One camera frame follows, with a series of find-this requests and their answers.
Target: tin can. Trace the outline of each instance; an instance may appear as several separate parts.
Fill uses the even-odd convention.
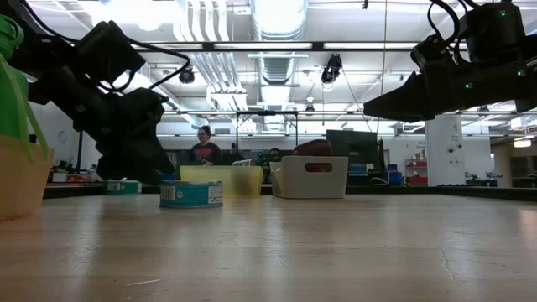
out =
[[[109,180],[107,195],[137,195],[142,193],[142,183],[136,180]]]
[[[205,208],[222,206],[221,181],[163,181],[160,206],[167,208]]]

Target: wooden table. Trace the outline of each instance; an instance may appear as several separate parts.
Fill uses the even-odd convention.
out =
[[[46,200],[0,224],[0,301],[537,300],[537,204],[158,198]]]

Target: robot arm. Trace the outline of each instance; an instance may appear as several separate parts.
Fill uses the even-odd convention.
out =
[[[517,112],[537,106],[537,35],[526,36],[519,8],[510,0],[481,6],[461,1],[473,10],[459,20],[441,0],[431,0],[451,15],[455,33],[444,40],[437,32],[416,45],[411,57],[420,73],[365,103],[365,114],[418,122],[495,102],[515,100]],[[470,62],[460,56],[462,40]]]
[[[99,23],[70,44],[46,35],[28,7],[24,0],[0,1],[0,12],[25,33],[9,63],[38,79],[30,86],[29,100],[53,102],[73,120],[75,130],[95,139],[102,154],[97,173],[103,179],[158,184],[159,172],[173,174],[174,166],[156,137],[167,99],[146,88],[122,96],[117,94],[120,89],[99,89],[101,81],[113,83],[128,70],[132,78],[145,63],[121,29],[114,22]]]

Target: monitor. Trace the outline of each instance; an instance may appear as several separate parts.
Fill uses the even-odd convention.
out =
[[[347,130],[327,130],[326,139],[331,143],[334,156],[349,158],[349,164],[374,164],[379,166],[377,134]]]

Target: yellow container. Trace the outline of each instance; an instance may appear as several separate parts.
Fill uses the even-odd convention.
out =
[[[0,136],[0,221],[30,216],[41,207],[54,150],[44,162],[41,146],[30,148],[35,163],[28,160],[20,139]]]
[[[261,167],[181,166],[180,173],[183,181],[221,181],[224,198],[257,198],[261,195]]]

